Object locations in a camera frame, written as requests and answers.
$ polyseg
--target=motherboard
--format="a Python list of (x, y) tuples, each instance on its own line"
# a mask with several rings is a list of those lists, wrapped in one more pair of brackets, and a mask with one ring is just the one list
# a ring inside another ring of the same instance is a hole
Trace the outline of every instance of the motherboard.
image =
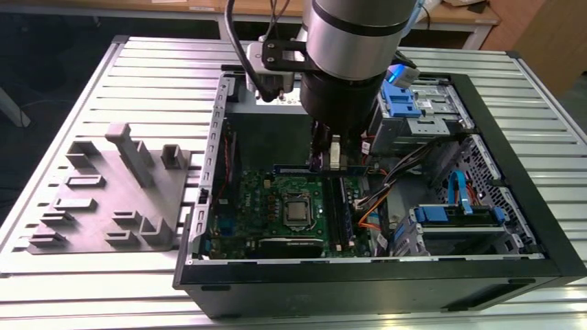
[[(359, 179), (348, 177), (343, 180), (351, 206), (362, 193)], [(331, 201), (320, 177), (274, 176), (260, 170), (244, 170), (238, 195), (235, 215), (219, 216), (212, 225), (212, 259), (250, 259), (260, 243), (271, 247), (276, 258), (282, 257), (280, 248), (294, 242), (307, 245), (300, 257), (312, 253), (312, 248), (315, 257), (354, 257), (368, 253), (370, 238), (364, 230), (351, 234), (346, 247), (334, 242), (336, 224), (328, 220), (332, 219), (328, 217)], [(287, 248), (287, 254), (291, 257), (291, 248)]]

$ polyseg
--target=slotted aluminum surface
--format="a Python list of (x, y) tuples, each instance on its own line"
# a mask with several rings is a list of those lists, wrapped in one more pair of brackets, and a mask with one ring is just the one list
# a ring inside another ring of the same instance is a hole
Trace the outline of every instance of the slotted aluminum surface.
[[(525, 64), (503, 52), (404, 49), (424, 72), (468, 74), (498, 124), (549, 202), (561, 226), (587, 259), (587, 147)], [(68, 166), (74, 137), (102, 148), (108, 122), (131, 123), (131, 135), (158, 149), (178, 143), (195, 152), (190, 183), (199, 182), (220, 64), (238, 64), (222, 41), (130, 38), (115, 42), (55, 138), (0, 230), (0, 320), (3, 329), (223, 327), (367, 329), (581, 329), (587, 281), (543, 289), (477, 313), (210, 320), (183, 291), (172, 289), (176, 252), (32, 256), (23, 250), (52, 201), (52, 182)], [(184, 201), (195, 201), (187, 188)], [(187, 210), (182, 210), (184, 221)]]

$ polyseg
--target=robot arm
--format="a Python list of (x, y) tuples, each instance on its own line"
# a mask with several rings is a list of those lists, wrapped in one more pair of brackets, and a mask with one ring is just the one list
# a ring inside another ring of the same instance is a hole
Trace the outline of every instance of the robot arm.
[[(334, 137), (344, 149), (346, 140), (364, 131), (383, 79), (407, 87), (418, 77), (415, 65), (396, 56), (414, 7), (415, 0), (306, 0), (306, 40), (264, 40), (248, 46), (240, 59), (248, 86), (264, 101), (291, 91), (292, 73), (302, 73), (300, 102), (315, 119), (311, 158), (331, 150)], [(228, 25), (227, 15), (234, 30)], [(304, 61), (292, 58), (295, 52)], [(311, 163), (323, 169), (323, 160)]]

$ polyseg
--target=dark floor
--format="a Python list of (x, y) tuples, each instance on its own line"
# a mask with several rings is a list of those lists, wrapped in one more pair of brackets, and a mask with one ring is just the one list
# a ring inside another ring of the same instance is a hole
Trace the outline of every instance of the dark floor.
[[(243, 40), (266, 28), (259, 23), (236, 26)], [(284, 25), (280, 36), (295, 36), (298, 29)], [(22, 129), (0, 115), (0, 223), (118, 34), (219, 38), (212, 21), (100, 19), (96, 25), (90, 17), (0, 14), (0, 86), (32, 120)], [(587, 76), (561, 101), (587, 128)]]

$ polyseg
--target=white table leg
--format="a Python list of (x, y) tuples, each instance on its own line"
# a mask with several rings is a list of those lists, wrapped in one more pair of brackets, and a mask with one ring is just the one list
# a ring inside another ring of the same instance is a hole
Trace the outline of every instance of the white table leg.
[(219, 23), (219, 31), (220, 31), (220, 40), (230, 40), (228, 38), (228, 30), (227, 23), (224, 20), (224, 14), (216, 15), (216, 22)]
[(466, 44), (462, 48), (464, 50), (479, 50), (491, 30), (493, 25), (479, 25), (475, 28), (475, 31), (468, 35)]
[(31, 124), (31, 119), (16, 105), (7, 92), (0, 88), (0, 111), (7, 115), (8, 119), (18, 127), (27, 127)]

